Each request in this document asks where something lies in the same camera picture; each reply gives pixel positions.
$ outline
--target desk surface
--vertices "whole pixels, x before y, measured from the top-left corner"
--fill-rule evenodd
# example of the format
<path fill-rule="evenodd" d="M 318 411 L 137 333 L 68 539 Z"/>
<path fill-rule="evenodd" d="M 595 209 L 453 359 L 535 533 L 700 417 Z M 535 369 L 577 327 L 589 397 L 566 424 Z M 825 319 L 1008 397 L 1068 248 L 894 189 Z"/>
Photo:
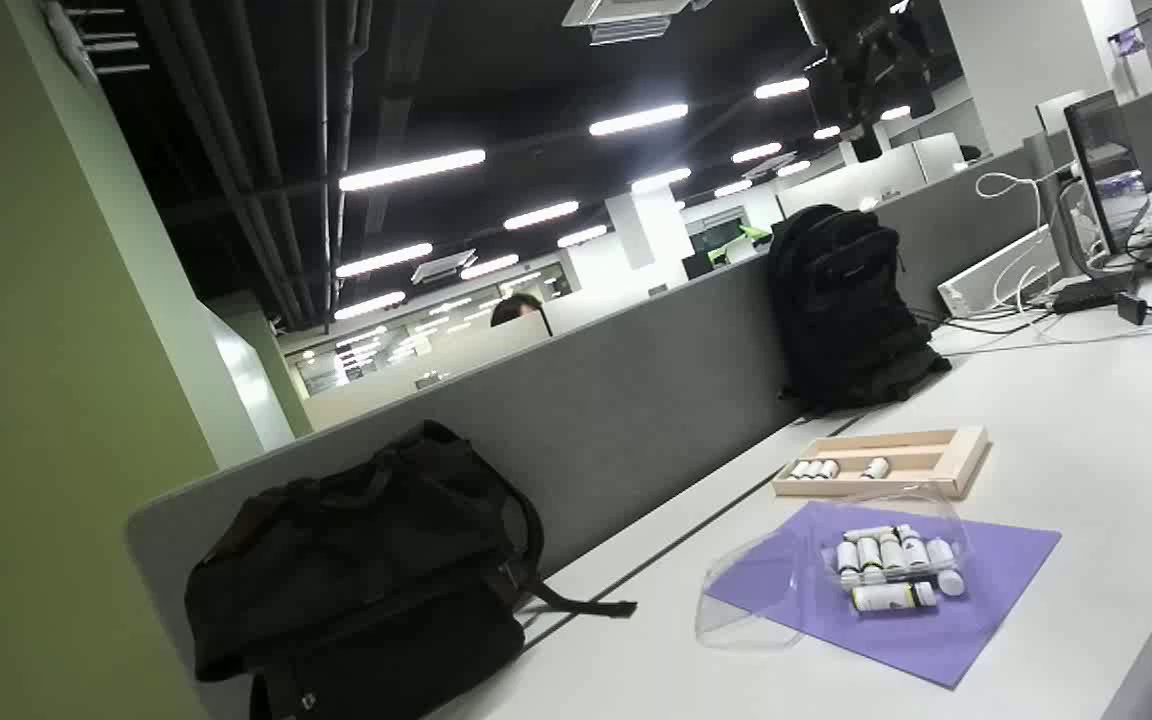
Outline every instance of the desk surface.
<path fill-rule="evenodd" d="M 924 397 L 872 411 L 854 433 L 988 424 L 998 451 L 959 515 L 1065 533 L 958 693 L 820 638 L 763 651 L 698 638 L 710 567 L 799 508 L 773 500 L 769 489 L 741 496 L 837 428 L 805 424 L 755 443 L 555 577 L 579 596 L 631 570 L 616 596 L 640 601 L 640 617 L 535 629 L 552 636 L 436 720 L 783 720 L 820 708 L 827 714 L 1103 714 L 1152 638 L 1152 333 L 1029 339 L 1024 350 L 975 350 L 958 362 Z M 731 511 L 687 537 L 731 500 Z"/>

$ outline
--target black bag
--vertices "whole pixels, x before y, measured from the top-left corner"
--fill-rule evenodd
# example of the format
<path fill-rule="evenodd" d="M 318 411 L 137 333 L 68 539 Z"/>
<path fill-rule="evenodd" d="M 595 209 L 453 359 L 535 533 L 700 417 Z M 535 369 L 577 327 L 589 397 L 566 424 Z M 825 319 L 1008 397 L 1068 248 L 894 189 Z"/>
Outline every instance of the black bag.
<path fill-rule="evenodd" d="M 900 234 L 868 213 L 827 203 L 776 223 L 769 293 L 805 411 L 868 408 L 949 373 L 895 296 Z"/>
<path fill-rule="evenodd" d="M 258 673 L 253 714 L 416 720 L 523 647 L 516 608 L 631 617 L 541 585 L 535 508 L 439 424 L 242 508 L 187 577 L 197 674 Z"/>

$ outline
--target purple mat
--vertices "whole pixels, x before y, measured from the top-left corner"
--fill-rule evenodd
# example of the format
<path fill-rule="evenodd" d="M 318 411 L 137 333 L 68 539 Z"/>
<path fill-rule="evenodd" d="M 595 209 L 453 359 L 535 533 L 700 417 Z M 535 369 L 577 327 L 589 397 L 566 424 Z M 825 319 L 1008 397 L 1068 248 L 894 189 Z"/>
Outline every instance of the purple mat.
<path fill-rule="evenodd" d="M 911 522 L 924 537 L 959 537 L 967 547 L 967 596 L 945 601 L 940 613 L 929 617 L 856 617 L 837 588 L 837 577 L 825 567 L 820 547 L 847 527 L 872 522 Z M 809 505 L 776 537 L 741 555 L 710 596 L 940 687 L 958 687 L 1022 603 L 1055 539 L 1061 533 Z"/>

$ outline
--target fluorescent light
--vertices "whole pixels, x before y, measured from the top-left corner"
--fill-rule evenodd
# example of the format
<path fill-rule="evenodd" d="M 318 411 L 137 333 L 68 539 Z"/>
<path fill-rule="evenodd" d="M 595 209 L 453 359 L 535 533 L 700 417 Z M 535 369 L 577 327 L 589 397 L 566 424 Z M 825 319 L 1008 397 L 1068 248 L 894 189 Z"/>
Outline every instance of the fluorescent light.
<path fill-rule="evenodd" d="M 715 189 L 713 199 L 737 197 L 737 193 L 747 193 L 747 189 L 751 189 L 751 178 L 737 178 L 737 184 Z"/>
<path fill-rule="evenodd" d="M 381 256 L 366 256 L 366 258 L 340 264 L 336 275 L 369 275 L 369 272 L 381 272 L 381 268 L 416 264 L 424 256 L 431 256 L 431 243 L 410 243 L 410 248 L 397 248 L 397 251 L 381 251 Z"/>
<path fill-rule="evenodd" d="M 369 189 L 410 184 L 410 178 L 419 178 L 419 177 L 443 177 L 443 172 L 475 167 L 483 160 L 489 160 L 489 151 L 470 147 L 470 151 L 453 151 L 453 155 L 387 163 L 387 167 L 340 177 L 340 193 L 369 193 Z"/>
<path fill-rule="evenodd" d="M 640 178 L 631 178 L 628 189 L 631 193 L 661 193 L 661 189 L 668 189 L 668 184 L 680 184 L 680 178 L 687 178 L 692 177 L 692 167 L 668 167 L 668 172 L 657 172 L 657 177 L 640 177 Z"/>
<path fill-rule="evenodd" d="M 533 229 L 533 223 L 552 223 L 561 215 L 577 215 L 579 203 L 577 199 L 566 199 L 566 203 L 547 203 L 547 209 L 535 209 L 535 213 L 523 213 L 523 215 L 511 215 L 504 218 L 510 233 L 521 233 L 521 229 Z"/>
<path fill-rule="evenodd" d="M 619 133 L 640 133 L 654 122 L 678 122 L 687 113 L 692 113 L 687 104 L 661 104 L 661 107 L 643 107 L 643 113 L 628 113 L 628 116 L 609 116 L 609 119 L 589 122 L 589 137 L 619 137 Z"/>
<path fill-rule="evenodd" d="M 783 142 L 755 142 L 755 147 L 744 147 L 731 155 L 731 163 L 751 163 L 751 160 L 763 160 L 763 155 L 776 155 Z"/>
<path fill-rule="evenodd" d="M 825 139 L 837 139 L 837 137 L 846 137 L 846 126 L 837 126 L 837 122 L 825 122 L 825 126 L 818 126 L 813 137 L 818 137 L 818 142 L 825 142 Z"/>
<path fill-rule="evenodd" d="M 483 264 L 465 268 L 459 281 L 482 281 L 482 275 L 516 268 L 516 264 L 521 264 L 521 256 L 495 256 L 495 258 L 483 258 Z"/>
<path fill-rule="evenodd" d="M 798 97 L 798 92 L 809 92 L 809 77 L 789 77 L 789 79 L 773 79 L 773 82 L 759 82 L 751 97 L 755 101 L 776 101 L 776 97 Z"/>
<path fill-rule="evenodd" d="M 369 333 L 360 333 L 360 334 L 348 334 L 348 339 L 340 339 L 336 347 L 360 347 L 360 344 L 371 344 L 371 339 L 381 339 L 387 327 L 384 324 L 376 324 L 376 327 L 369 327 Z"/>
<path fill-rule="evenodd" d="M 360 299 L 360 304 L 348 304 L 336 311 L 336 324 L 348 324 L 348 319 L 360 319 L 360 315 L 371 315 L 371 311 L 384 311 L 384 306 L 397 306 L 403 304 L 410 293 L 384 293 L 384 296 L 371 296 L 371 299 Z"/>
<path fill-rule="evenodd" d="M 471 304 L 471 296 L 459 296 L 459 299 L 453 299 L 453 304 L 431 306 L 429 315 L 453 315 L 453 311 L 459 311 L 459 306 L 470 306 L 470 304 Z"/>
<path fill-rule="evenodd" d="M 561 248 L 577 248 L 577 243 L 589 243 L 589 238 L 600 238 L 600 234 L 609 234 L 609 223 L 593 223 L 593 229 L 570 233 L 570 234 L 561 234 Z"/>
<path fill-rule="evenodd" d="M 776 177 L 799 177 L 809 167 L 813 167 L 809 160 L 798 160 L 798 163 L 781 163 Z"/>
<path fill-rule="evenodd" d="M 895 104 L 895 107 L 890 107 L 882 119 L 886 122 L 895 122 L 895 119 L 909 119 L 911 116 L 911 107 L 909 104 Z"/>

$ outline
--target wooden tray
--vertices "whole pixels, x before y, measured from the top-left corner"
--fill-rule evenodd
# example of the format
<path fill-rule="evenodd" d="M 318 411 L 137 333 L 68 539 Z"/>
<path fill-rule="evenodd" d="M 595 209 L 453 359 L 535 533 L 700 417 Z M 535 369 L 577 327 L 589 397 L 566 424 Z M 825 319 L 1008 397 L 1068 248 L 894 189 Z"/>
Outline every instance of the wooden tray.
<path fill-rule="evenodd" d="M 798 480 L 783 463 L 773 480 L 776 496 L 900 496 L 935 482 L 929 496 L 959 500 L 973 492 L 979 463 L 988 456 L 986 428 L 951 433 L 895 433 L 895 437 L 833 437 L 813 443 L 799 461 L 837 461 L 846 471 L 837 480 Z M 868 480 L 864 467 L 890 456 L 890 480 Z"/>

